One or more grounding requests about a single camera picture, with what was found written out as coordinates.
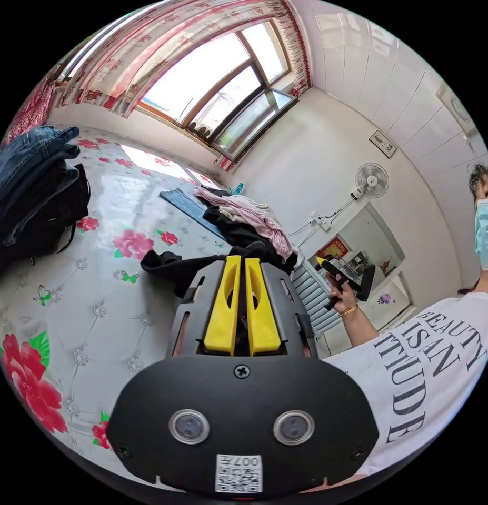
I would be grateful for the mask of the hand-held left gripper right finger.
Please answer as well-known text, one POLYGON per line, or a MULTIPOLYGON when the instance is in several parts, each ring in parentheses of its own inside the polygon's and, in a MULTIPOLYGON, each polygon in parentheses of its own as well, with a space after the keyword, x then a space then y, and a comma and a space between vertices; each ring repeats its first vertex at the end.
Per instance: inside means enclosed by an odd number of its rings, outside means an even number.
POLYGON ((250 354, 274 354, 281 346, 281 339, 257 258, 245 260, 245 286, 250 354))

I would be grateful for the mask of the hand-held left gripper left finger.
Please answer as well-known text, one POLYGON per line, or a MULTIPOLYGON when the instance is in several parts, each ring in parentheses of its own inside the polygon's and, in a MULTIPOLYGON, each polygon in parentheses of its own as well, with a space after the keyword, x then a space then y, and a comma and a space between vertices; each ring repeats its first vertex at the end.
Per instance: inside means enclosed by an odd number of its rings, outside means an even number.
POLYGON ((238 322, 241 256, 227 256, 204 337, 208 352, 233 352, 238 322))

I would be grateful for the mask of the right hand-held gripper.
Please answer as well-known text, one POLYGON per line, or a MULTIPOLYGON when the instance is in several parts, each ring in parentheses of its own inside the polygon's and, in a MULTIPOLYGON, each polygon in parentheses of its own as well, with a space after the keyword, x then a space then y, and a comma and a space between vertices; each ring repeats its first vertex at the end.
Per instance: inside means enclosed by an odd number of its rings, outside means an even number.
MULTIPOLYGON (((347 274, 344 274, 339 268, 337 268, 331 261, 327 260, 326 258, 317 257, 316 260, 317 260, 318 266, 321 267, 325 271, 325 273, 329 273, 333 277, 335 277, 336 275, 341 275, 346 280, 348 280, 351 288, 353 289, 353 291, 356 295, 356 298, 358 297, 358 295, 361 294, 361 292, 362 292, 362 282, 361 281, 351 279, 347 274)), ((329 295, 329 302, 328 302, 326 308, 328 310, 331 310, 331 309, 334 309, 333 307, 334 307, 334 302, 330 301, 330 295, 329 295)))

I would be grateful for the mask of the person's right hand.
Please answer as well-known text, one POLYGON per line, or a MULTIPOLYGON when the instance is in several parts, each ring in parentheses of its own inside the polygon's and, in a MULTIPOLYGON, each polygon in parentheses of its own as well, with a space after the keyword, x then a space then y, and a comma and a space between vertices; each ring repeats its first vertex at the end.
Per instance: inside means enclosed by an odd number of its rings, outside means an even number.
POLYGON ((333 277, 327 273, 326 278, 331 285, 330 301, 334 302, 334 310, 343 317, 357 307, 357 298, 348 280, 341 275, 333 277))

